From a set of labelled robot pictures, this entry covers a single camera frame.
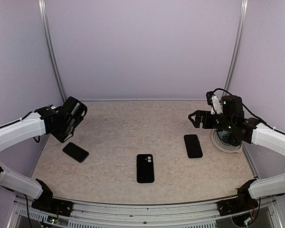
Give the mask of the black phone case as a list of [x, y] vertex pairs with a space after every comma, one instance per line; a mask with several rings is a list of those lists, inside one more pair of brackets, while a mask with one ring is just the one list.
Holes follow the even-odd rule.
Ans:
[[136, 179], [138, 183], [153, 183], [154, 165], [152, 154], [138, 154], [136, 156]]
[[184, 135], [184, 142], [188, 158], [199, 159], [203, 157], [200, 141], [196, 134]]

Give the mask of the black smartphone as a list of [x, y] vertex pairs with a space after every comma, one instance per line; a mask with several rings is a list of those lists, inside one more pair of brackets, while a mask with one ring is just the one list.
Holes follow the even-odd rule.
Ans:
[[74, 144], [73, 142], [69, 142], [62, 151], [67, 154], [69, 157], [74, 159], [75, 161], [82, 163], [88, 156], [89, 152], [82, 149], [78, 145]]

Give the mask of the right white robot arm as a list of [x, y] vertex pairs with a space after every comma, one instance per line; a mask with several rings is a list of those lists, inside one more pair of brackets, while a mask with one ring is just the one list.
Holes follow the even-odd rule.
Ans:
[[[226, 95], [219, 100], [214, 92], [208, 92], [206, 97], [211, 110], [196, 110], [188, 116], [195, 128], [225, 131], [241, 142], [265, 147], [285, 157], [285, 133], [255, 115], [245, 118], [241, 97]], [[285, 194], [285, 173], [250, 180], [238, 189], [238, 194], [233, 206], [239, 211], [245, 210], [252, 199]]]

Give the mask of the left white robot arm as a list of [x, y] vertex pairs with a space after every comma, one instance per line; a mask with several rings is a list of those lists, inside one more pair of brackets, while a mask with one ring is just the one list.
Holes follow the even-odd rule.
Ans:
[[[73, 137], [87, 114], [87, 106], [70, 96], [61, 106], [49, 105], [0, 126], [0, 153], [28, 139], [52, 135], [60, 143]], [[51, 189], [41, 180], [22, 175], [0, 162], [0, 186], [38, 201], [46, 211], [57, 207]]]

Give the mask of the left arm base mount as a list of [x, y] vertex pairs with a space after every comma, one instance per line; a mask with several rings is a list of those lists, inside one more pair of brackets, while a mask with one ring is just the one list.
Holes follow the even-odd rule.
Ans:
[[71, 201], [52, 198], [48, 204], [34, 200], [31, 207], [58, 216], [70, 217], [73, 205], [74, 203]]

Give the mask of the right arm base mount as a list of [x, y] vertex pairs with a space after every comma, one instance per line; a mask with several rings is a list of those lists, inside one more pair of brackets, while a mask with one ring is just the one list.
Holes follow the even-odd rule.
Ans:
[[258, 200], [251, 198], [247, 188], [239, 188], [237, 196], [217, 202], [220, 216], [237, 214], [259, 206]]

